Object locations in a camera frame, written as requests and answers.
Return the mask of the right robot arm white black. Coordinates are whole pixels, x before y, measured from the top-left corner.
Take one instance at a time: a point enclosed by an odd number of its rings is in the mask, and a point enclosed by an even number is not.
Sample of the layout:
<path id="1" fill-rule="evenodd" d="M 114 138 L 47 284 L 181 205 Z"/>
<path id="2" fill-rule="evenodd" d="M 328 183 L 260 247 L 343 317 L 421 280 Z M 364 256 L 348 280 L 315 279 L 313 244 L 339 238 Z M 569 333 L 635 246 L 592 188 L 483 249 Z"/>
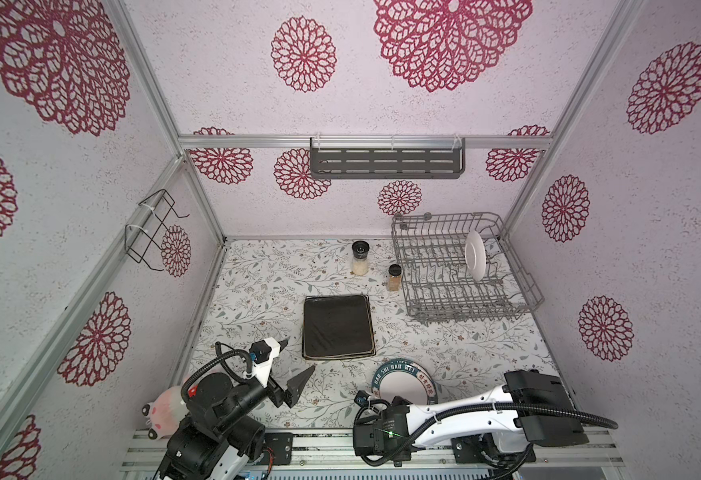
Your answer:
<path id="1" fill-rule="evenodd" d="M 504 384 L 464 400 L 416 405 L 396 396 L 368 400 L 352 427 L 354 454 L 367 465 L 409 461 L 441 444 L 464 448 L 477 461 L 502 468 L 528 447 L 588 442 L 582 420 L 560 378 L 536 370 L 504 374 Z"/>

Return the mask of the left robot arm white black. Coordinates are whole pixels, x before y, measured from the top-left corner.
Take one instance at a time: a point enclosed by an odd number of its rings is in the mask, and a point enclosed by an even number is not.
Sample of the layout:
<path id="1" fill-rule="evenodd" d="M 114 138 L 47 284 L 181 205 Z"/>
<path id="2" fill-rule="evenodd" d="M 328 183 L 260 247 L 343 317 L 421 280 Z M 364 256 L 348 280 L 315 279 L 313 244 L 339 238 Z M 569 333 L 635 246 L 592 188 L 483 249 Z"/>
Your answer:
<path id="1" fill-rule="evenodd" d="M 272 363 L 288 346 L 286 340 L 266 338 L 248 350 L 216 342 L 216 357 L 206 362 L 180 386 L 188 408 L 178 430 L 168 439 L 156 479 L 246 479 L 244 468 L 272 468 L 290 464 L 294 436 L 268 434 L 250 413 L 268 400 L 276 407 L 296 406 L 314 366 L 280 386 Z"/>

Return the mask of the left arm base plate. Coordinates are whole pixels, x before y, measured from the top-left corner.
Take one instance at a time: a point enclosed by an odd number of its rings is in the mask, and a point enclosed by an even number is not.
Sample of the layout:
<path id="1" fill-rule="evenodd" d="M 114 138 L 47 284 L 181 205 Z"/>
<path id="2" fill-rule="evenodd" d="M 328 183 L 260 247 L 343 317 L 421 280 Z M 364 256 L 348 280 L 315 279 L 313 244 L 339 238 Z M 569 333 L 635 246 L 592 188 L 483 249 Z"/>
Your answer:
<path id="1" fill-rule="evenodd" d="M 286 466 L 292 464 L 292 453 L 294 453 L 294 434 L 292 432 L 266 432 L 262 452 L 254 458 L 252 463 L 264 467 L 268 467 L 268 465 Z"/>

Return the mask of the white round plate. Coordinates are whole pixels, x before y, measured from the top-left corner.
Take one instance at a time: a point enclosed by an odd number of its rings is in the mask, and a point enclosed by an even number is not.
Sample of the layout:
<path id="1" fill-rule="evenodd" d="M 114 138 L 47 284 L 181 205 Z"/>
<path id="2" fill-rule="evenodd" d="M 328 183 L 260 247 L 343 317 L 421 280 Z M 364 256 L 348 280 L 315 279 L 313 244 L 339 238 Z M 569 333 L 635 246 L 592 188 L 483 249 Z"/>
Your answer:
<path id="1" fill-rule="evenodd" d="M 396 396 L 417 405 L 438 404 L 436 385 L 424 367 L 412 360 L 394 358 L 374 372 L 371 393 L 392 402 Z"/>
<path id="2" fill-rule="evenodd" d="M 468 273 L 476 282 L 480 282 L 487 270 L 487 254 L 481 235 L 473 230 L 466 236 L 464 259 Z"/>

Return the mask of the black square plate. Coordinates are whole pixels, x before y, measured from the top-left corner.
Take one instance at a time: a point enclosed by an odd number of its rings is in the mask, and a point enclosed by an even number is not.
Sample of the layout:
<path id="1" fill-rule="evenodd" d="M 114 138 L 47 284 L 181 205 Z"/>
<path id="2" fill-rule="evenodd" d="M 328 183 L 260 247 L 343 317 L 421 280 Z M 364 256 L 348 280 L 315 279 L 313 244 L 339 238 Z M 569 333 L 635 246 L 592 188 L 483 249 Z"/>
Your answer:
<path id="1" fill-rule="evenodd" d="M 304 299 L 302 354 L 376 354 L 367 295 L 308 296 Z"/>
<path id="2" fill-rule="evenodd" d="M 344 361 L 344 360 L 358 360 L 365 358 L 374 357 L 374 353 L 362 353 L 354 355 L 336 355 L 336 356 L 310 356 L 308 354 L 302 354 L 302 358 L 308 361 Z"/>

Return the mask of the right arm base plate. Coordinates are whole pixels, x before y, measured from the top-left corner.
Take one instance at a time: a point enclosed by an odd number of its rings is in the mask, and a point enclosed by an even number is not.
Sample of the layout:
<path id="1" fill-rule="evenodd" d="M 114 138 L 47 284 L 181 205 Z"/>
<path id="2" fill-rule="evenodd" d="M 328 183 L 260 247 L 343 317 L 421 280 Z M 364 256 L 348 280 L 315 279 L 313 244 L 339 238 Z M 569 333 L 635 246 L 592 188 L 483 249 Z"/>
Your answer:
<path id="1" fill-rule="evenodd" d="M 482 463 L 494 469 L 510 468 L 520 460 L 527 444 L 523 434 L 508 432 L 484 433 L 451 440 L 457 464 Z"/>

